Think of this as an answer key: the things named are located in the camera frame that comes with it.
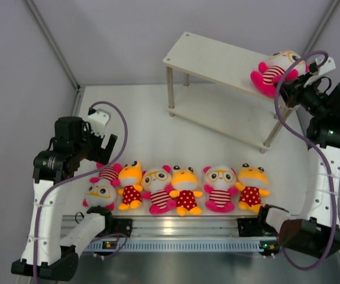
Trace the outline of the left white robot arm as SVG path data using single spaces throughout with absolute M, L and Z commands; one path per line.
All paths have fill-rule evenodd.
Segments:
M 117 141 L 112 134 L 102 147 L 109 114 L 96 112 L 86 120 L 61 117 L 54 123 L 48 148 L 33 161 L 34 203 L 30 232 L 22 256 L 11 273 L 35 279 L 70 281 L 79 257 L 91 239 L 108 236 L 114 222 L 108 209 L 92 208 L 80 224 L 61 237 L 61 222 L 70 182 L 84 159 L 107 164 Z

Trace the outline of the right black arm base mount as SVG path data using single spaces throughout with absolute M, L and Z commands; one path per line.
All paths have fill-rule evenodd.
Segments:
M 262 237 L 263 226 L 257 218 L 238 218 L 238 233 L 240 237 Z

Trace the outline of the pink striped plush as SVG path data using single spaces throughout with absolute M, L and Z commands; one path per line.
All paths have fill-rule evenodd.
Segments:
M 205 206 L 212 212 L 229 213 L 235 209 L 232 196 L 238 193 L 236 171 L 226 165 L 206 166 L 203 169 L 203 188 L 209 195 Z
M 150 200 L 151 215 L 160 215 L 175 209 L 176 201 L 170 196 L 171 179 L 171 167 L 167 164 L 143 171 L 141 186 L 145 192 L 142 197 Z
M 280 78 L 299 58 L 300 55 L 291 50 L 274 53 L 266 61 L 260 62 L 257 70 L 251 72 L 252 84 L 262 95 L 274 98 Z

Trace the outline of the yellow dotted plush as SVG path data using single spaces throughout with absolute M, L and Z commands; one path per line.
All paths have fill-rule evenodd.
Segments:
M 196 198 L 201 197 L 203 192 L 199 189 L 199 181 L 192 167 L 174 165 L 170 185 L 170 196 L 176 199 L 176 212 L 179 216 L 202 213 Z
M 118 205 L 120 211 L 138 209 L 142 205 L 142 179 L 143 171 L 141 163 L 138 161 L 134 161 L 131 165 L 126 164 L 121 169 L 118 174 L 118 181 L 121 187 L 118 194 L 122 196 L 122 201 Z
M 269 182 L 263 167 L 251 167 L 248 163 L 242 165 L 235 187 L 240 192 L 238 208 L 259 213 L 263 205 L 262 197 L 269 196 Z

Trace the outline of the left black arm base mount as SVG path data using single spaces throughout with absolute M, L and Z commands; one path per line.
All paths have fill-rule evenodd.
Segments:
M 121 233 L 127 237 L 131 236 L 133 220 L 131 218 L 113 218 L 111 234 Z

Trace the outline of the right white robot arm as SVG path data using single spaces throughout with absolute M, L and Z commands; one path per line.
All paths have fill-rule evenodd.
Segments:
M 318 89 L 320 80 L 306 80 L 301 76 L 280 87 L 286 106 L 302 106 L 312 116 L 306 132 L 309 170 L 303 208 L 291 217 L 283 208 L 266 205 L 256 226 L 264 235 L 276 230 L 283 248 L 321 258 L 340 250 L 340 82 L 325 93 Z

